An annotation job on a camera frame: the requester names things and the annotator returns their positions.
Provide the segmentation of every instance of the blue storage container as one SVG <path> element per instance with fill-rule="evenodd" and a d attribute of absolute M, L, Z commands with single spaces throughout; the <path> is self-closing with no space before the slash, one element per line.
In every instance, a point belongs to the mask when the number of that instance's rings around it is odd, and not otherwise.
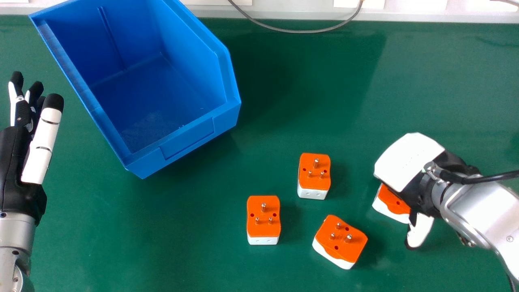
<path fill-rule="evenodd" d="M 236 125 L 227 48 L 177 0 L 73 0 L 30 15 L 124 167 L 145 178 Z"/>

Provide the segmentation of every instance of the robotic hand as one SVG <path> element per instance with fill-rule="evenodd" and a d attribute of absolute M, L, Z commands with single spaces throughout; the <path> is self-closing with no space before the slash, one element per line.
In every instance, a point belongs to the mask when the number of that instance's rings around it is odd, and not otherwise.
<path fill-rule="evenodd" d="M 442 218 L 467 246 L 493 250 L 512 290 L 519 283 L 519 197 L 497 183 L 519 171 L 483 177 L 476 167 L 420 133 L 406 134 L 375 163 L 376 178 L 410 208 L 408 248 L 418 248 L 434 218 Z"/>
<path fill-rule="evenodd" d="M 25 96 L 22 86 L 22 74 L 13 73 L 10 127 L 0 131 L 0 292 L 34 291 L 30 256 L 47 205 L 42 183 L 63 112 L 63 98 L 41 96 L 41 82 Z"/>

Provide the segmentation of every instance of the green tabletop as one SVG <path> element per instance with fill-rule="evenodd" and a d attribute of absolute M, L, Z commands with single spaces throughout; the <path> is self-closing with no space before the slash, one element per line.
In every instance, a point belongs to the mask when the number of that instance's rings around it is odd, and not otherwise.
<path fill-rule="evenodd" d="M 417 251 L 371 208 L 373 164 L 419 131 L 485 174 L 519 168 L 519 26 L 354 22 L 319 35 L 204 22 L 231 52 L 236 128 L 141 180 L 127 172 L 27 17 L 0 18 L 0 126 L 14 70 L 65 97 L 32 281 L 43 291 L 508 291 L 490 251 L 437 220 Z M 274 21 L 290 28 L 330 22 Z M 332 159 L 324 201 L 296 194 L 302 152 Z M 506 183 L 519 191 L 519 180 Z M 281 199 L 276 246 L 250 246 L 250 195 Z M 369 241 L 342 270 L 311 246 L 334 214 Z"/>

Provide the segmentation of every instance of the bin floor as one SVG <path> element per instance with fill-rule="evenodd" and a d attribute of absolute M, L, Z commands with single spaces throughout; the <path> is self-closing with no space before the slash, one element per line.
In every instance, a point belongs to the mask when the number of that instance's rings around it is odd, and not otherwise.
<path fill-rule="evenodd" d="M 103 97 L 101 107 L 132 153 L 214 109 L 163 55 L 115 74 L 91 90 Z"/>

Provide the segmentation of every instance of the power plug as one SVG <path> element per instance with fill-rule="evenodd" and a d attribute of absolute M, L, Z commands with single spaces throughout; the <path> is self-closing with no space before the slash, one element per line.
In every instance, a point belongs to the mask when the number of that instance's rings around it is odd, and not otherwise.
<path fill-rule="evenodd" d="M 250 245 L 275 245 L 281 234 L 277 196 L 250 196 L 247 200 L 247 240 Z"/>
<path fill-rule="evenodd" d="M 393 194 L 387 185 L 383 183 L 380 184 L 378 188 L 377 196 L 373 201 L 372 207 L 377 210 L 377 212 L 391 219 L 404 224 L 409 223 L 411 208 L 403 200 Z"/>
<path fill-rule="evenodd" d="M 312 247 L 320 255 L 342 269 L 349 270 L 357 262 L 367 236 L 339 217 L 328 215 L 313 238 Z"/>
<path fill-rule="evenodd" d="M 297 174 L 297 195 L 301 198 L 324 200 L 332 180 L 332 162 L 326 154 L 303 153 L 299 158 Z"/>

